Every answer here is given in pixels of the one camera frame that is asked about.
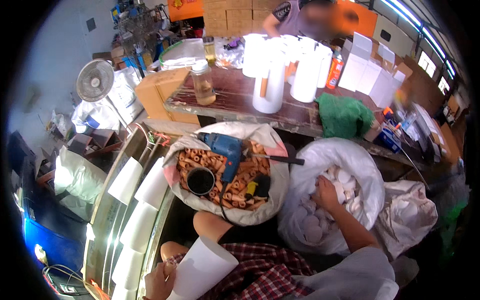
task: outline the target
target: electric fan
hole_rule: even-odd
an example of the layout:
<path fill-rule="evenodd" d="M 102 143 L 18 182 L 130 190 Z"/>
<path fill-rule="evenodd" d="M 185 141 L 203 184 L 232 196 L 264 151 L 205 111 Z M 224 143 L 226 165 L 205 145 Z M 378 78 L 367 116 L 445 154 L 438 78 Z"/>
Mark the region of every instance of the electric fan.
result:
<path fill-rule="evenodd" d="M 115 105 L 108 97 L 112 89 L 115 73 L 112 65 L 103 59 L 92 60 L 86 64 L 80 71 L 77 78 L 77 93 L 83 101 L 98 102 L 105 99 L 105 105 L 109 106 L 123 127 L 129 133 L 132 130 L 128 128 L 127 122 L 122 118 Z"/>

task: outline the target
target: black cup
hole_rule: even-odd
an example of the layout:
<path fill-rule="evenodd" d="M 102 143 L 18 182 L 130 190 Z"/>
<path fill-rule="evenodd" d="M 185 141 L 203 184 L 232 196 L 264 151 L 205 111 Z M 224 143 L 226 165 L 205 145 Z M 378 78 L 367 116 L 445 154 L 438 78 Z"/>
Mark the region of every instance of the black cup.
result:
<path fill-rule="evenodd" d="M 208 194 L 215 185 L 215 176 L 207 168 L 195 168 L 188 172 L 187 186 L 197 196 Z"/>

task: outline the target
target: leg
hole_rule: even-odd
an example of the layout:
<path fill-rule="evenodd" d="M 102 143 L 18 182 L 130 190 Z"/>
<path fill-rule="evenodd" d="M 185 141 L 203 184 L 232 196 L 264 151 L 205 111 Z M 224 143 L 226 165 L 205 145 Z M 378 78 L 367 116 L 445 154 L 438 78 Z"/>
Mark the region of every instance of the leg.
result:
<path fill-rule="evenodd" d="M 167 258 L 172 257 L 175 254 L 185 253 L 188 251 L 188 248 L 182 246 L 174 241 L 168 241 L 160 246 L 160 256 L 162 261 L 166 261 Z"/>
<path fill-rule="evenodd" d="M 199 211 L 193 216 L 193 227 L 198 235 L 218 242 L 233 225 L 212 213 Z"/>

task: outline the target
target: drill power cord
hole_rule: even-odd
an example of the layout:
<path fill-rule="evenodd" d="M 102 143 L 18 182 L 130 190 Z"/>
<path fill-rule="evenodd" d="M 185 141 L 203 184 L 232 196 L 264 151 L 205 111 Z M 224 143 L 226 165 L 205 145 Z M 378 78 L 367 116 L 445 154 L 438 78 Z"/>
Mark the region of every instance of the drill power cord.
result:
<path fill-rule="evenodd" d="M 222 210 L 222 214 L 223 214 L 223 218 L 229 222 L 230 224 L 232 225 L 235 225 L 235 223 L 233 223 L 232 221 L 230 221 L 228 218 L 227 218 L 227 214 L 225 214 L 225 210 L 223 209 L 223 194 L 225 194 L 225 190 L 227 189 L 227 185 L 228 185 L 228 182 L 224 182 L 223 183 L 223 187 L 222 187 L 222 191 L 220 192 L 220 199 L 219 199 L 219 202 L 220 202 L 220 209 Z"/>

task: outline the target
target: plaid shorts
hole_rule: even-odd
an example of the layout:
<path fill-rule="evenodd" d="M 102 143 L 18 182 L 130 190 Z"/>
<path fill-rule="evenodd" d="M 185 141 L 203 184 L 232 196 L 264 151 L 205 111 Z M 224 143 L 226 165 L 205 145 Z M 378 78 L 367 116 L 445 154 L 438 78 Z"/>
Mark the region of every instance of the plaid shorts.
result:
<path fill-rule="evenodd" d="M 292 275 L 314 274 L 306 261 L 292 250 L 263 243 L 221 245 L 239 261 L 239 265 L 200 299 L 256 300 L 279 299 L 286 295 L 306 296 L 313 292 L 296 282 Z M 179 264 L 184 253 L 168 258 Z"/>

